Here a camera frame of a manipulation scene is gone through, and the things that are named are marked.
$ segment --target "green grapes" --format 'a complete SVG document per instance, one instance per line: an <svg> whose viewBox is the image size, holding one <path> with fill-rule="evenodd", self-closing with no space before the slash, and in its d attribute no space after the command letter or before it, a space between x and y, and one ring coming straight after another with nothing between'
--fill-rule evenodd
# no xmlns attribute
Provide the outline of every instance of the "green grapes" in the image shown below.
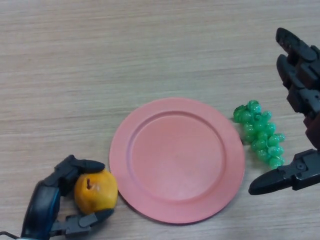
<svg viewBox="0 0 320 240"><path fill-rule="evenodd" d="M249 143L257 158L268 164L272 169L285 163L282 155L284 148L279 145L285 141L283 133L276 133L276 125L269 122L272 118L270 111L263 111L256 100L247 105L240 105L233 112L233 120L243 125L243 139Z"/></svg>

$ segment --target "orange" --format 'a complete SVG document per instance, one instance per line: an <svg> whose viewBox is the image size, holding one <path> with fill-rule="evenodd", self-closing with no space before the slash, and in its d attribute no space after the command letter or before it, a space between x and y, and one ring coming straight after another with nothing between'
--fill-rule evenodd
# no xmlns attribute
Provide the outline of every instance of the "orange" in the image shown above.
<svg viewBox="0 0 320 240"><path fill-rule="evenodd" d="M105 169L99 173L83 174L75 183L75 203L86 215L100 210L113 209L117 199L116 179Z"/></svg>

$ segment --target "wood grain surface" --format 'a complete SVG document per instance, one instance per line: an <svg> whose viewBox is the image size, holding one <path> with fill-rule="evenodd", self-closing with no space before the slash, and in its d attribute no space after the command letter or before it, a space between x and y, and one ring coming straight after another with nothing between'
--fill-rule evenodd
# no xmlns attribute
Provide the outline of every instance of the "wood grain surface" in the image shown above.
<svg viewBox="0 0 320 240"><path fill-rule="evenodd" d="M155 99L196 99L228 118L256 99L287 137L287 164L312 148L276 69L275 33L320 45L319 10L319 0L0 0L0 230L20 234L35 184L69 154L108 165L121 121ZM170 226L119 199L88 238L318 239L320 186L251 196L267 169L245 152L241 189L216 216ZM62 218L75 212L61 204Z"/></svg>

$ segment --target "robotic hand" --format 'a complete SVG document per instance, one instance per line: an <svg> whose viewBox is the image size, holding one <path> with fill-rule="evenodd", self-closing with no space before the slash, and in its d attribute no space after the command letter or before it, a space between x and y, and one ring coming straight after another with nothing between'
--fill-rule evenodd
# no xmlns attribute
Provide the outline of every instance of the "robotic hand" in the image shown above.
<svg viewBox="0 0 320 240"><path fill-rule="evenodd" d="M300 152L291 164L256 178L249 187L251 195L288 187L297 191L320 183L320 50L284 28L278 28L275 39L288 54L281 54L276 62L279 76L288 89L287 100L296 113L304 115L305 134L316 150Z"/></svg>
<svg viewBox="0 0 320 240"><path fill-rule="evenodd" d="M50 176L35 186L24 217L21 237L6 231L0 232L0 235L20 240L49 240L61 235L66 238L87 235L91 227L106 220L114 210L105 209L90 215L69 215L64 222L60 222L57 221L60 198L73 190L81 174L98 173L104 168L105 165L101 162L78 160L74 155L68 156L54 168Z"/></svg>

